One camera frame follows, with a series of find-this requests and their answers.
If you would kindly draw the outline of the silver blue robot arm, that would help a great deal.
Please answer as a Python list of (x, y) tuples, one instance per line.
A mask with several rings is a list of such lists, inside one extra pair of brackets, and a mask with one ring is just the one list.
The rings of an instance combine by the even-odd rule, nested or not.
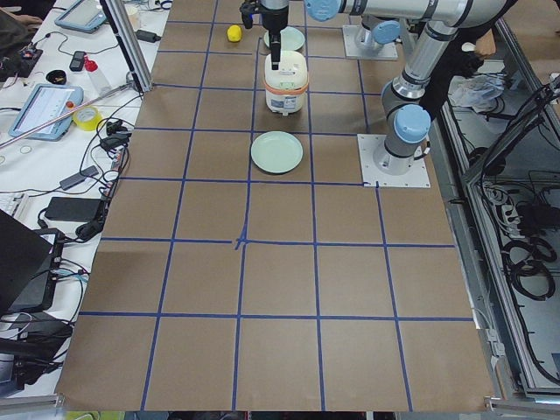
[(436, 64), (461, 28), (483, 25), (505, 10), (505, 1), (307, 1), (307, 13), (325, 22), (339, 13), (378, 18), (407, 18), (425, 23), (420, 39), (400, 76), (382, 94), (389, 133), (375, 151), (382, 169), (407, 165), (431, 127), (418, 102)]

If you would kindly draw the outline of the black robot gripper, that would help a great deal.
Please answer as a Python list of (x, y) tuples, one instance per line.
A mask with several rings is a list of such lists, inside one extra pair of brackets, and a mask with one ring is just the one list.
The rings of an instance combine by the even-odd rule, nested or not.
[(269, 31), (271, 69), (276, 71), (281, 61), (281, 33), (288, 25), (288, 0), (262, 0), (262, 25)]

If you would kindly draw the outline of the person hand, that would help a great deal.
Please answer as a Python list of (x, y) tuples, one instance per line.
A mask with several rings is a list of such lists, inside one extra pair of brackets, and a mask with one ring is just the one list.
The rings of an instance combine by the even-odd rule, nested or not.
[(482, 60), (496, 53), (496, 45), (492, 30), (489, 30), (476, 41), (474, 52)]

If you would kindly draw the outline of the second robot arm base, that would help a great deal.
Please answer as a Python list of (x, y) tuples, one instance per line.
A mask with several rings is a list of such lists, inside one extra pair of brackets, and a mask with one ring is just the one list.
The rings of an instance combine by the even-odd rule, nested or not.
[(400, 36), (400, 32), (401, 25), (398, 20), (363, 15), (361, 27), (356, 36), (357, 45), (369, 51), (378, 50), (386, 44), (394, 42)]

